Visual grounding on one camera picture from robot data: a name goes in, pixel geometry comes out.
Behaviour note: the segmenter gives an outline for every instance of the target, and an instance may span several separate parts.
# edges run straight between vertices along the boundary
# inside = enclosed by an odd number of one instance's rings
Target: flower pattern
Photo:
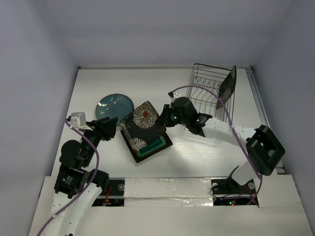
[[[157,112],[149,102],[145,102],[133,112],[133,122],[142,129],[155,125],[157,118]]]
[[[133,138],[129,140],[130,146],[132,147],[133,150],[139,151],[142,148],[146,147],[147,144],[145,141],[139,138]]]

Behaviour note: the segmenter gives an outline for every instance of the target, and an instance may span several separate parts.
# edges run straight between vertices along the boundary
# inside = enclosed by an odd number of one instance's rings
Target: blue plate
[[[119,126],[120,121],[133,110],[134,105],[129,97],[115,93],[100,100],[96,106],[95,115],[97,119],[117,117],[117,126]]]

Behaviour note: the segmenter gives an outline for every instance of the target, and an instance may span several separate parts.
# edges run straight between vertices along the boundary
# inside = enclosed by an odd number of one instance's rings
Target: white table
[[[246,72],[244,69],[238,69],[237,74],[234,124],[259,127],[261,121]],[[80,70],[68,115],[83,111],[86,113],[87,120],[95,119],[96,104],[101,98],[112,93],[126,94],[133,100],[135,107],[149,100],[157,111],[161,112],[163,104],[169,103],[167,93],[174,88],[187,85],[189,77],[190,69]],[[189,133],[183,135],[183,132],[185,131],[181,127],[168,129],[167,133],[174,145],[140,164],[135,164],[121,134],[117,132],[113,140],[99,144],[101,157],[99,168],[108,172],[110,177],[128,177],[131,179],[126,179],[126,182],[133,183],[136,182],[133,179],[136,177],[224,177],[236,165],[245,161],[239,147]],[[36,235],[50,217],[53,187],[60,166],[60,149],[63,143],[70,139],[78,140],[79,137],[65,127],[52,176],[46,177],[43,184],[30,236]],[[91,162],[89,170],[94,166],[95,160]],[[154,182],[152,179],[147,181],[143,179],[146,184],[150,181]],[[184,199],[184,196],[178,194],[186,192],[187,186],[181,184],[180,186],[184,188],[178,191],[163,192],[163,181],[161,184],[156,187],[158,191],[153,191],[151,184],[147,188],[148,192],[140,185],[129,188],[135,192],[129,191],[127,196],[139,197],[137,200],[140,202],[129,202],[130,204],[125,207],[93,207],[82,224],[80,235],[77,236],[312,235],[291,176],[274,173],[270,177],[265,177],[258,195],[259,207],[178,207],[180,205],[169,200]],[[197,196],[192,194],[190,197],[207,198],[205,195],[207,186],[199,188],[196,188],[195,184],[190,186],[191,189],[200,190]],[[162,202],[156,204],[148,201],[146,198],[148,196],[157,201],[162,200],[160,197],[163,196],[163,201],[166,202],[162,205]]]
[[[189,83],[190,69],[119,69],[79,70],[68,115],[85,112],[87,120],[95,119],[95,107],[106,95],[122,93],[135,107],[149,100],[160,113],[169,104],[171,90]],[[259,127],[261,121],[245,69],[238,69],[233,122],[235,125]],[[100,142],[99,169],[110,177],[223,177],[245,161],[240,148],[228,143],[204,139],[176,126],[167,129],[173,146],[136,164],[125,144],[120,128],[110,142]],[[59,171],[62,145],[79,136],[64,127],[52,176]],[[95,166],[95,158],[88,170]]]

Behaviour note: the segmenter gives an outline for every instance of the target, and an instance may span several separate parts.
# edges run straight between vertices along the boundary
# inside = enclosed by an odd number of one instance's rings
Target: white wall
[[[0,230],[28,235],[77,67],[44,1],[0,0]]]
[[[315,233],[315,1],[297,0],[254,66],[259,91],[275,133],[286,149]]]
[[[249,65],[290,0],[46,0],[79,65]]]

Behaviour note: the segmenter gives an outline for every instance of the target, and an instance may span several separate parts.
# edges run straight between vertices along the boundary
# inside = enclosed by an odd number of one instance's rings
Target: wire dish rack
[[[192,67],[189,85],[198,85],[213,91],[216,95],[219,94],[221,83],[227,77],[231,70],[211,65],[196,63]],[[212,94],[200,88],[188,88],[186,97],[188,97],[197,112],[210,114],[213,117],[228,122],[226,112],[223,107],[217,110],[217,99]],[[234,112],[235,92],[231,98],[225,103],[232,120]]]

